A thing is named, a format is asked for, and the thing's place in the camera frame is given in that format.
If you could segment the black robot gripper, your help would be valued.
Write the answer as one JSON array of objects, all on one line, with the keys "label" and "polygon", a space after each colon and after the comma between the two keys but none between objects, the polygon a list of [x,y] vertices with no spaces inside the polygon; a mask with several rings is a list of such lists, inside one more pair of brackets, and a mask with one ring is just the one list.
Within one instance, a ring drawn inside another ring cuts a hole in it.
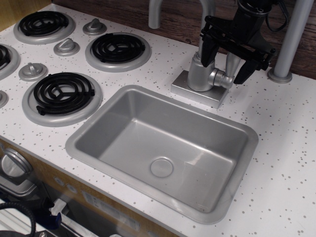
[{"label": "black robot gripper", "polygon": [[260,30],[275,3],[274,0],[239,0],[232,20],[206,16],[201,31],[202,65],[208,67],[221,47],[245,60],[234,84],[243,84],[254,70],[266,70],[276,49],[262,37]]}]

